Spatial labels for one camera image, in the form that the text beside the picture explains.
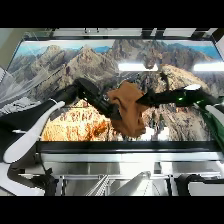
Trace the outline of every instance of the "orange fabric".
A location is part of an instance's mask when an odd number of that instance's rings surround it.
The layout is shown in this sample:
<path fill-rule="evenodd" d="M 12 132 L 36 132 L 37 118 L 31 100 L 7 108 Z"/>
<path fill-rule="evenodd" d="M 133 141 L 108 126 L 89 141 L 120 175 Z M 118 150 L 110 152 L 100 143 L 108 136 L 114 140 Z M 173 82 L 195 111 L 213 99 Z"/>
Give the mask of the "orange fabric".
<path fill-rule="evenodd" d="M 124 81 L 119 89 L 108 93 L 111 103 L 119 105 L 122 120 L 111 120 L 113 128 L 129 137 L 139 137 L 145 133 L 142 112 L 148 107 L 137 104 L 135 101 L 144 95 L 137 84 Z"/>

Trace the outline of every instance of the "display screen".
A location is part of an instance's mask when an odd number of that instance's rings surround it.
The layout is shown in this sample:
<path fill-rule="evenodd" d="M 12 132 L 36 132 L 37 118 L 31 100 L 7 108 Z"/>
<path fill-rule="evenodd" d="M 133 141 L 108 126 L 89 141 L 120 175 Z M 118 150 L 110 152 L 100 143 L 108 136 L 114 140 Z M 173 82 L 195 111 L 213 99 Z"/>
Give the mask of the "display screen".
<path fill-rule="evenodd" d="M 141 64 L 150 72 L 130 71 Z M 84 77 L 103 89 L 132 79 L 145 93 L 165 90 L 158 68 L 164 66 L 172 90 L 200 84 L 215 97 L 224 95 L 222 59 L 210 41 L 188 40 L 51 40 L 25 41 L 8 72 L 10 81 L 0 91 L 1 107 L 21 97 L 43 102 L 56 91 Z M 209 141 L 209 130 L 193 107 L 174 104 L 151 107 L 143 113 L 146 133 L 130 138 L 116 132 L 110 119 L 84 100 L 56 111 L 48 120 L 43 141 Z"/>

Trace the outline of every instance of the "brown cloth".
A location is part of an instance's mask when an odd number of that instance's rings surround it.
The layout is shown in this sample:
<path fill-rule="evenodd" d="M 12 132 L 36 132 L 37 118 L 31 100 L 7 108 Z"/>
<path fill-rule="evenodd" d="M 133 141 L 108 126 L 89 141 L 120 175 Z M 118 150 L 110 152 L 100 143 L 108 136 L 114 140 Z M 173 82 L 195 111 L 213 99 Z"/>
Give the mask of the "brown cloth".
<path fill-rule="evenodd" d="M 107 94 L 111 103 L 119 105 L 122 117 L 122 120 L 111 120 L 113 128 L 133 138 L 145 133 L 142 112 L 148 107 L 136 103 L 136 100 L 144 95 L 137 84 L 124 81 L 119 89 L 111 90 Z"/>

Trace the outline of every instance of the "brown towel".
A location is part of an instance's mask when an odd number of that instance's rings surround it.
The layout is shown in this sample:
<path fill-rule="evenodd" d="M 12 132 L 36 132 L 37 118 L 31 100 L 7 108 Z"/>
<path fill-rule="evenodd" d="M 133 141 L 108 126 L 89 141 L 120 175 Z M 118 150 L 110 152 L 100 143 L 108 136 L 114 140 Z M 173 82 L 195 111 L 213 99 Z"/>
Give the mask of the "brown towel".
<path fill-rule="evenodd" d="M 111 120 L 114 129 L 133 138 L 145 133 L 142 112 L 148 107 L 135 102 L 144 95 L 137 84 L 124 81 L 119 89 L 109 91 L 107 94 L 111 103 L 119 105 L 122 117 L 122 120 Z"/>

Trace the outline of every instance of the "black border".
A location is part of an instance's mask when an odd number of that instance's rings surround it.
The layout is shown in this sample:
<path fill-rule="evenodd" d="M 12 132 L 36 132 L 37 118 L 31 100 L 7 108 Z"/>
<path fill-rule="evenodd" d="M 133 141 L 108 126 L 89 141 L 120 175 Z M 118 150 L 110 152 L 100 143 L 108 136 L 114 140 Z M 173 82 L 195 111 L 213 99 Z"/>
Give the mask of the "black border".
<path fill-rule="evenodd" d="M 20 44 L 23 41 L 48 41 L 48 40 L 101 40 L 101 39 L 147 39 L 147 40 L 194 40 L 194 41 L 212 41 L 212 36 L 202 38 L 197 36 L 175 37 L 161 36 L 164 30 L 157 30 L 156 36 L 150 36 L 150 30 L 142 32 L 141 36 L 57 36 L 57 37 L 26 37 L 22 38 L 17 45 L 8 68 L 17 53 Z M 36 149 L 38 153 L 47 154 L 116 154 L 116 153 L 191 153 L 191 152 L 220 152 L 216 141 L 163 141 L 163 142 L 37 142 Z"/>

